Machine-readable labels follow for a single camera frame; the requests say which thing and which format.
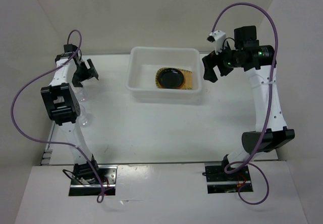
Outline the woven bamboo tray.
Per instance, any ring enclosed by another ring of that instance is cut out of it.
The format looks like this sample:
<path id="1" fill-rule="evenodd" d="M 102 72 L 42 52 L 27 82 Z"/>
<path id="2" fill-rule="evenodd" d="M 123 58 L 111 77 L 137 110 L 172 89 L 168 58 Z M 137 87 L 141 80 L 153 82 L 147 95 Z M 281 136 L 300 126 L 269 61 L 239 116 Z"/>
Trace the woven bamboo tray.
<path id="1" fill-rule="evenodd" d="M 157 71 L 156 75 L 155 75 L 156 87 L 160 88 L 160 89 L 166 89 L 166 88 L 162 88 L 160 86 L 160 84 L 157 82 L 157 76 L 163 69 L 166 69 L 166 68 L 160 68 Z M 185 78 L 184 84 L 178 89 L 180 89 L 180 90 L 191 90 L 192 89 L 192 72 L 189 71 L 189 70 L 185 70 L 185 69 L 178 69 L 178 70 L 181 71 L 184 74 L 184 78 Z"/>

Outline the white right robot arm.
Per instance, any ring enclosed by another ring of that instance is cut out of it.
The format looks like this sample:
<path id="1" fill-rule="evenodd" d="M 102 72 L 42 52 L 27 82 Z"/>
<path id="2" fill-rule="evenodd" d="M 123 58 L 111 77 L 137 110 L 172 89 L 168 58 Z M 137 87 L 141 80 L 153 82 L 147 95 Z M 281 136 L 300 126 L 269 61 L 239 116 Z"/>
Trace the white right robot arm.
<path id="1" fill-rule="evenodd" d="M 285 145 L 295 137 L 287 126 L 277 90 L 276 50 L 271 45 L 260 45 L 255 26 L 234 30 L 234 48 L 230 48 L 226 33 L 220 30 L 209 34 L 214 50 L 203 57 L 203 78 L 215 83 L 218 77 L 229 75 L 235 68 L 246 73 L 254 98 L 256 125 L 254 131 L 244 132 L 242 146 L 222 160 L 221 174 L 226 180 L 234 179 L 246 163 L 260 153 L 267 153 Z"/>

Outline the clear plastic bin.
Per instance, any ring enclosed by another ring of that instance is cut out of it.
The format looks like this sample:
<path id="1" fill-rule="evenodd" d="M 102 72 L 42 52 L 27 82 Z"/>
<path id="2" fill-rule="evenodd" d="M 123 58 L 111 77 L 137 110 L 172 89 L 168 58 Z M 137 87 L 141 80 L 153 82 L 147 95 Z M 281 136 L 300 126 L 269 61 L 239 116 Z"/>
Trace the clear plastic bin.
<path id="1" fill-rule="evenodd" d="M 160 89 L 155 75 L 160 68 L 192 72 L 192 89 Z M 131 50 L 126 88 L 139 102 L 198 104 L 202 95 L 200 53 L 194 48 L 142 47 Z"/>

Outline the clear plastic cup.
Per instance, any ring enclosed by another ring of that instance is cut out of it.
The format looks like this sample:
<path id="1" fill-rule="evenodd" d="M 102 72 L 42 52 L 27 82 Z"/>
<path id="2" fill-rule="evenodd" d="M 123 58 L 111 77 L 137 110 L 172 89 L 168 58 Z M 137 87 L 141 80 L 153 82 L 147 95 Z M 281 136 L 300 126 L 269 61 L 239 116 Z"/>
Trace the clear plastic cup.
<path id="1" fill-rule="evenodd" d="M 89 125 L 89 119 L 87 116 L 87 112 L 86 112 L 86 109 L 83 105 L 80 105 L 79 123 L 83 127 L 86 127 L 87 125 Z"/>
<path id="2" fill-rule="evenodd" d="M 75 96 L 79 102 L 84 102 L 87 99 L 87 91 L 85 87 L 75 88 Z"/>

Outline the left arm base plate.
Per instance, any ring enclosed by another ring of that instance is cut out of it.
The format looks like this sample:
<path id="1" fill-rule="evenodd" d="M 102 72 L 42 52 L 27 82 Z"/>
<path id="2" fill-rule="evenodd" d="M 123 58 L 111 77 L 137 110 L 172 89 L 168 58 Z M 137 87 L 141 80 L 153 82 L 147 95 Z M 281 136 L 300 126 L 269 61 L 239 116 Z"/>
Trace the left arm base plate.
<path id="1" fill-rule="evenodd" d="M 105 196 L 115 196 L 117 182 L 116 165 L 99 165 L 98 174 L 104 187 Z M 100 184 L 96 178 L 85 180 L 76 177 L 71 171 L 63 170 L 70 179 L 69 196 L 97 196 L 100 193 Z"/>

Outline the black round dish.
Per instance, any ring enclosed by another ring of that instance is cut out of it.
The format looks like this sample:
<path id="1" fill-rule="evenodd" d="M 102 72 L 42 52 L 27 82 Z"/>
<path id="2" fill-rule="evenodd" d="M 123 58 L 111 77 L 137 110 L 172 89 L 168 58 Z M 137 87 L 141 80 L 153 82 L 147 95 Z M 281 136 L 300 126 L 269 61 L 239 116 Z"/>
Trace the black round dish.
<path id="1" fill-rule="evenodd" d="M 157 82 L 166 89 L 178 89 L 184 84 L 184 80 L 184 74 L 175 68 L 163 69 L 157 76 Z"/>

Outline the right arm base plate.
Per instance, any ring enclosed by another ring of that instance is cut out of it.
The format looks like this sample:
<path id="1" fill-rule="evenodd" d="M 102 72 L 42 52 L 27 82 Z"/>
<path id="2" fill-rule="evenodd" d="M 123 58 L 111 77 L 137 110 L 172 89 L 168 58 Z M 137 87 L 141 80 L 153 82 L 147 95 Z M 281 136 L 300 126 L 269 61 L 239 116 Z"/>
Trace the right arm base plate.
<path id="1" fill-rule="evenodd" d="M 224 172 L 221 162 L 205 163 L 202 175 L 206 178 L 208 194 L 253 192 L 249 168 L 245 166 L 241 171 L 232 175 Z"/>

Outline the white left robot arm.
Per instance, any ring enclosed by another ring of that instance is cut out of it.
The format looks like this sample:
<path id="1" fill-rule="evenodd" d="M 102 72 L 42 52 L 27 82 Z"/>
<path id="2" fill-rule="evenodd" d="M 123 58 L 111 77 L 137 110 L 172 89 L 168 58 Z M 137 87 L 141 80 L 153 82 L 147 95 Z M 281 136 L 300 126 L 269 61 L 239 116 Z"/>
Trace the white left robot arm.
<path id="1" fill-rule="evenodd" d="M 80 184 L 97 184 L 100 170 L 82 134 L 79 123 L 81 107 L 73 89 L 82 88 L 85 80 L 98 80 L 99 75 L 92 60 L 84 62 L 80 52 L 64 65 L 76 50 L 76 45 L 64 45 L 64 53 L 57 55 L 55 59 L 58 70 L 50 84 L 42 87 L 40 93 L 49 118 L 60 127 L 67 142 L 72 144 L 70 150 L 74 167 L 71 177 Z"/>

